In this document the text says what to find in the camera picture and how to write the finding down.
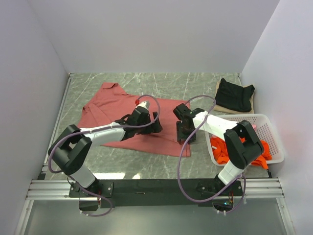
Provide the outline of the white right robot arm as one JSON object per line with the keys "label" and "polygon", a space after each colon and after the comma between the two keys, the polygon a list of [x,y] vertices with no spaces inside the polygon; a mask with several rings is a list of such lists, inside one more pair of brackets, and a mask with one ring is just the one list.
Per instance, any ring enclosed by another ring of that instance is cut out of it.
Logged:
{"label": "white right robot arm", "polygon": [[219,195],[228,194],[232,189],[231,181],[264,152],[261,140],[247,120],[230,121],[211,115],[201,108],[190,110],[183,103],[173,113],[178,118],[177,141],[183,145],[182,150],[196,140],[196,132],[199,130],[225,142],[229,161],[216,176],[217,181],[214,184]]}

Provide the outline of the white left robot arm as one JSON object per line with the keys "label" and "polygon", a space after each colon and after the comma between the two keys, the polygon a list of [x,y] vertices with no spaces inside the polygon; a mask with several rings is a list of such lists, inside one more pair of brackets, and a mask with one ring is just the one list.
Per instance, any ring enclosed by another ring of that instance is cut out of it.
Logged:
{"label": "white left robot arm", "polygon": [[86,156],[93,146],[125,141],[135,135],[159,133],[162,126],[159,112],[150,117],[148,108],[137,105],[133,112],[108,125],[95,128],[78,128],[69,125],[48,150],[48,166],[54,161],[60,172],[80,184],[80,191],[87,197],[98,190],[98,180],[84,165]]}

